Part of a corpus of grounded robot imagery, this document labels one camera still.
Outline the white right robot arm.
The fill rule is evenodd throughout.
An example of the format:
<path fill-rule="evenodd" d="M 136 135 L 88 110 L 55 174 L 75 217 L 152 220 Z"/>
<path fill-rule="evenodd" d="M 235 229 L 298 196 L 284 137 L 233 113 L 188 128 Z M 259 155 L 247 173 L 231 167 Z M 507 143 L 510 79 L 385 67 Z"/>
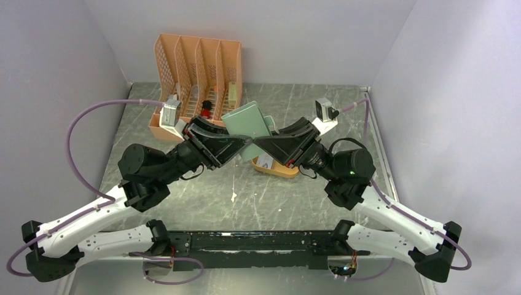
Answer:
<path fill-rule="evenodd" d="M 414 267 L 422 276 L 445 283 L 458 249 L 462 228 L 449 221 L 445 224 L 426 218 L 379 190 L 372 177 L 374 160 L 365 145 L 354 138 L 354 149 L 334 152 L 333 146 L 320 142 L 319 130 L 307 119 L 280 132 L 261 136 L 253 143 L 277 162 L 287 167 L 313 171 L 327 180 L 324 188 L 336 206 L 361 213 L 387 227 L 369 229 L 353 221 L 336 225 L 331 245 L 338 254 L 370 251 L 389 256 Z"/>

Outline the yellow oval tray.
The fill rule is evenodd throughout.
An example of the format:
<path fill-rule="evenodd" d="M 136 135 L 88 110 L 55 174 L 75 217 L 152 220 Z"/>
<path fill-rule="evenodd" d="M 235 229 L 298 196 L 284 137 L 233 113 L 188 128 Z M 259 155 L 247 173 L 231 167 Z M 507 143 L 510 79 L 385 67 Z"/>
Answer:
<path fill-rule="evenodd" d="M 271 168 L 265 168 L 257 165 L 257 160 L 257 157 L 253 158 L 251 160 L 251 165 L 253 166 L 253 169 L 255 169 L 258 172 L 266 173 L 268 175 L 279 176 L 282 178 L 295 178 L 299 174 L 298 168 L 288 168 L 276 161 L 273 162 Z"/>

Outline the green leather card holder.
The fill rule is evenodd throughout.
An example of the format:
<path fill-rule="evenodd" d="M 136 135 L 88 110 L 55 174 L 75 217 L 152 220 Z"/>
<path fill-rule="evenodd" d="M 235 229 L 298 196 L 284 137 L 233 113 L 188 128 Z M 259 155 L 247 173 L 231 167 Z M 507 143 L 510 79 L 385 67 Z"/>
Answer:
<path fill-rule="evenodd" d="M 244 135 L 255 139 L 270 136 L 272 131 L 277 131 L 273 117 L 263 115 L 257 101 L 224 114 L 221 120 L 231 135 Z"/>

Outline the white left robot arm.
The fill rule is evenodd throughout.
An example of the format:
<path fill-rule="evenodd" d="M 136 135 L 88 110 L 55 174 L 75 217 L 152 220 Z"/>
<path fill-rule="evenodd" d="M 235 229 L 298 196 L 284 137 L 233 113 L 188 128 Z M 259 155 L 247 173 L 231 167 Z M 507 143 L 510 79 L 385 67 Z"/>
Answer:
<path fill-rule="evenodd" d="M 165 254 L 171 245 L 163 222 L 153 219 L 129 230 L 105 232 L 111 224 L 157 206 L 170 194 L 168 185 L 186 180 L 200 167 L 214 170 L 252 143 L 201 117 L 178 119 L 161 128 L 182 138 L 170 152 L 142 144 L 126 148 L 118 166 L 121 182 L 100 198 L 52 222 L 28 221 L 22 236 L 29 275 L 54 281 L 89 262 L 124 253 Z"/>

